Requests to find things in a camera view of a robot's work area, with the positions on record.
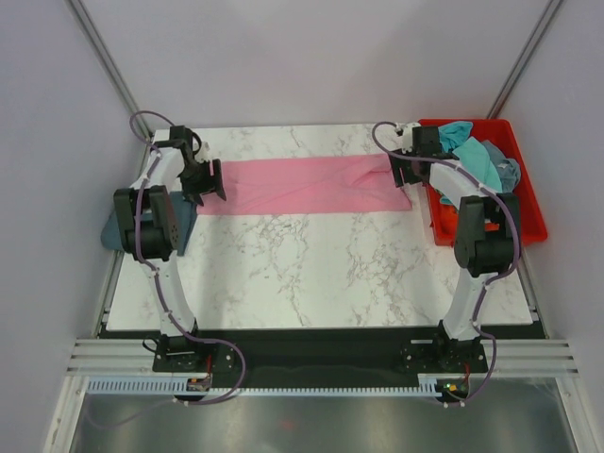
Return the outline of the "pink t shirt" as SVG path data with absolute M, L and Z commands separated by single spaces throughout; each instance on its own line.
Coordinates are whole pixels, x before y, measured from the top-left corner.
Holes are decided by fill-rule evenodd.
M 214 215 L 397 212 L 411 201 L 396 188 L 384 154 L 228 161 L 227 200 L 212 200 Z

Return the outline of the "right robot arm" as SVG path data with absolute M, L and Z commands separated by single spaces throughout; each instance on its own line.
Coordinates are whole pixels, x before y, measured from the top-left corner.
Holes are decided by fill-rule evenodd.
M 396 125 L 401 147 L 388 153 L 394 183 L 426 183 L 457 210 L 454 257 L 461 268 L 451 306 L 442 320 L 448 339 L 432 347 L 441 370 L 456 370 L 466 360 L 461 342 L 481 335 L 480 310 L 489 287 L 507 277 L 520 258 L 520 208 L 513 193 L 497 193 L 443 151 L 436 126 Z

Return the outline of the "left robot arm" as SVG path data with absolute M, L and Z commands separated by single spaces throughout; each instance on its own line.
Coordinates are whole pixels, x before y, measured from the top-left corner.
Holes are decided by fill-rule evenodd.
M 159 309 L 160 335 L 179 342 L 175 361 L 196 371 L 207 360 L 207 348 L 194 334 L 197 322 L 184 294 L 177 268 L 180 226 L 170 189 L 179 181 L 186 204 L 197 208 L 203 197 L 227 194 L 219 159 L 208 157 L 208 144 L 186 126 L 171 126 L 168 139 L 150 144 L 143 173 L 129 187 L 113 195 L 122 247 L 140 264 Z

